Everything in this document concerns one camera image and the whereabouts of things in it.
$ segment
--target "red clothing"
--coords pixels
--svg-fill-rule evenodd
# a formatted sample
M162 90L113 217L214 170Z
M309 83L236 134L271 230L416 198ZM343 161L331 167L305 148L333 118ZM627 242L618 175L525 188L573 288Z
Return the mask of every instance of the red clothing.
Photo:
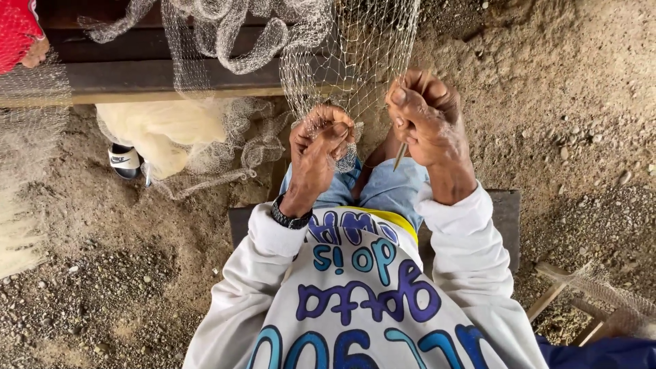
M45 34L37 22L36 0L0 0L0 74L11 71Z

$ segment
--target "light blue shorts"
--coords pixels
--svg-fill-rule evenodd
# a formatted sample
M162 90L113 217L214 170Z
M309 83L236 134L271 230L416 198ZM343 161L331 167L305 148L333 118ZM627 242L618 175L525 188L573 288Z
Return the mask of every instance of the light blue shorts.
M319 195L313 208L357 206L391 211L406 218L412 224L415 232L418 232L424 218L415 212L413 204L422 183L428 180L426 168L417 164L412 158L402 158L396 170L392 171L394 159L386 160L373 169L369 182L360 194L360 199L355 202L351 197L351 188L355 185L361 168L358 160L352 171L335 173L330 188ZM291 165L280 186L281 194L287 190L290 180Z

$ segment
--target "wristwatch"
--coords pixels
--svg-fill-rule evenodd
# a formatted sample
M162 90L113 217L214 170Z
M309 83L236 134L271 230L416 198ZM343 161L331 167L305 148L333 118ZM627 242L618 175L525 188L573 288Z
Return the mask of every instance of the wristwatch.
M300 218L290 218L286 216L285 214L282 214L280 212L280 203L282 203L283 199L285 198L285 193L283 192L282 194L278 195L278 197L274 200L274 205L271 207L271 217L281 226L289 229L301 229L308 225L310 222L310 217L312 216L312 209L305 213L302 217Z

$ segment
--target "white sweatshirt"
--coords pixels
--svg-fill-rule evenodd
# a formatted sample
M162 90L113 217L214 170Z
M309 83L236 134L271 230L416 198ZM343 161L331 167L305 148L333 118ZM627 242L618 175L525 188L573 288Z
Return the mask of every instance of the white sweatshirt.
M338 207L290 230L270 209L254 208L184 368L547 368L510 298L510 258L480 184L453 206L428 184L419 192L437 284L395 224Z

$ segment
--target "nike sandal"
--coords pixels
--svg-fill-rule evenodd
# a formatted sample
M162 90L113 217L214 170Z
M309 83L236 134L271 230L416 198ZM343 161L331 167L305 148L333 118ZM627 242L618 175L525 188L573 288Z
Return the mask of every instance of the nike sandal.
M141 174L141 157L133 147L112 144L107 150L110 155L110 165L116 174L123 179L135 179Z

